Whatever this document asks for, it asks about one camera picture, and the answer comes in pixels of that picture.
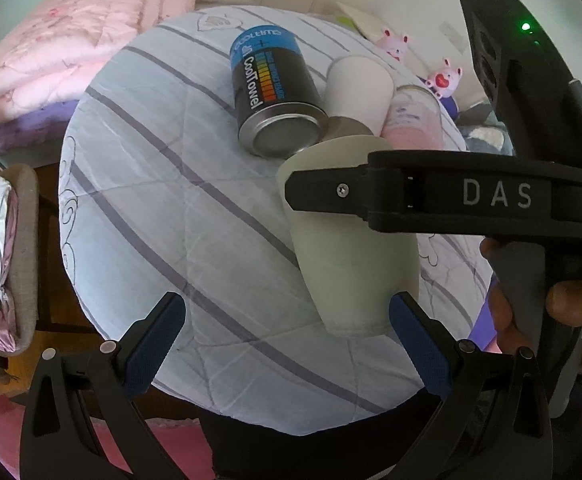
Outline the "person right hand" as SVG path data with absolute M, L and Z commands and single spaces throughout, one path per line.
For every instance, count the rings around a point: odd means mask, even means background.
M 509 306 L 502 286 L 496 278 L 492 279 L 486 304 L 492 315 L 496 344 L 500 351 L 514 354 L 519 347 L 531 347 L 530 342 L 519 332 L 512 307 Z M 570 327 L 582 327 L 582 281 L 555 285 L 546 298 L 546 309 L 559 323 Z

